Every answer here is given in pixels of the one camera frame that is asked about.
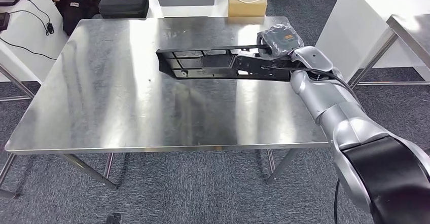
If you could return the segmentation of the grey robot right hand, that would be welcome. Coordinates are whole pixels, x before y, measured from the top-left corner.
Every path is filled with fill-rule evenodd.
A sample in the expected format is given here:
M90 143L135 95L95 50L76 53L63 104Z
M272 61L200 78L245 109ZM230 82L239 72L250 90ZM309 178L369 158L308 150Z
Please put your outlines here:
M257 34L260 57L285 57L296 48L303 47L304 42L290 23L271 26Z

